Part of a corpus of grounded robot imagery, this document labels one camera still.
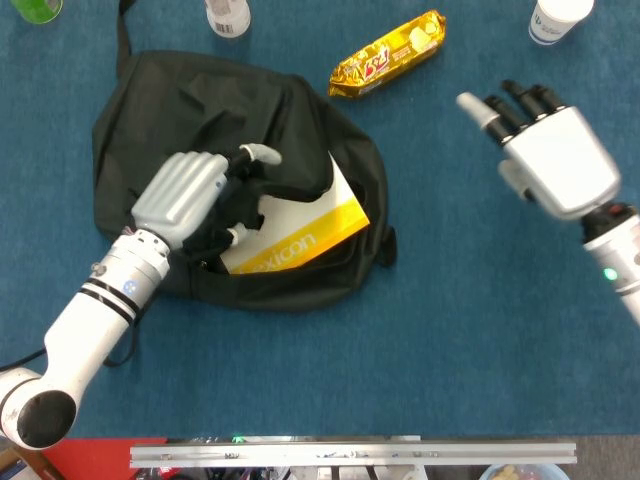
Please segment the robot finger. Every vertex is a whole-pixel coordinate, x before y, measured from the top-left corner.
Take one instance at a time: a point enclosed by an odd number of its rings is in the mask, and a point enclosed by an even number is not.
[[[507,102],[497,95],[489,95],[484,99],[484,103],[498,112],[503,121],[509,125],[514,132],[521,132],[529,126],[520,113],[516,112]]]
[[[533,95],[531,90],[525,90],[513,80],[505,80],[501,86],[535,122],[542,120],[549,115],[549,113],[552,113]]]
[[[567,108],[567,104],[549,87],[545,87],[544,85],[534,85],[531,87],[531,93],[546,105],[551,113],[559,112],[560,110]]]

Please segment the black bag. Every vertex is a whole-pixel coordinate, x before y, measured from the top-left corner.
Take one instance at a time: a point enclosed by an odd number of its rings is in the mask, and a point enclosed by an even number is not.
[[[130,211],[137,197],[173,153],[225,154],[243,143],[264,143],[282,153],[282,164],[231,182],[202,227],[207,229],[204,238],[237,221],[258,228],[262,194],[303,202],[319,198],[333,182],[327,152],[370,226],[302,267],[273,273],[220,272],[212,258],[219,252],[200,241],[195,251],[171,255],[162,290],[230,307],[301,311],[357,289],[374,263],[394,263],[386,176],[371,139],[300,77],[192,53],[132,56],[123,14],[134,1],[120,2],[119,84],[93,129],[98,228],[115,239],[124,226],[132,226]]]

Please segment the gold wrapper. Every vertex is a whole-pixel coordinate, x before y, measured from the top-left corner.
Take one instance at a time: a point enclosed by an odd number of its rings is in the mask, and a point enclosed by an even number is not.
[[[340,62],[329,78],[329,95],[355,98],[389,82],[436,53],[447,20],[436,10],[414,18]]]

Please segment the robotic arm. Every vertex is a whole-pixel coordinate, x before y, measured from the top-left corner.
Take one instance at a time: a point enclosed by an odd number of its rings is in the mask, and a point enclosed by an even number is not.
[[[243,145],[227,159],[176,153],[158,171],[132,214],[137,230],[120,236],[45,335],[44,375],[0,374],[0,434],[21,447],[48,448],[75,421],[84,391],[120,337],[169,272],[167,257],[200,226],[230,176],[252,161],[278,164],[264,145]],[[229,229],[230,246],[242,239]]]
[[[525,90],[511,80],[502,88],[529,118],[495,95],[483,102],[465,92],[457,103],[509,156],[499,171],[513,190],[560,220],[580,221],[585,250],[640,323],[640,218],[614,200],[615,162],[580,111],[551,89]]]

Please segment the green indicator light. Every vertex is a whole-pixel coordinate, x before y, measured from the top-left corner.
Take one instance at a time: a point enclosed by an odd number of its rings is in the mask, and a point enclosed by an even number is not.
[[[616,272],[613,268],[605,268],[602,273],[607,280],[610,280],[612,282],[618,279],[618,272]]]

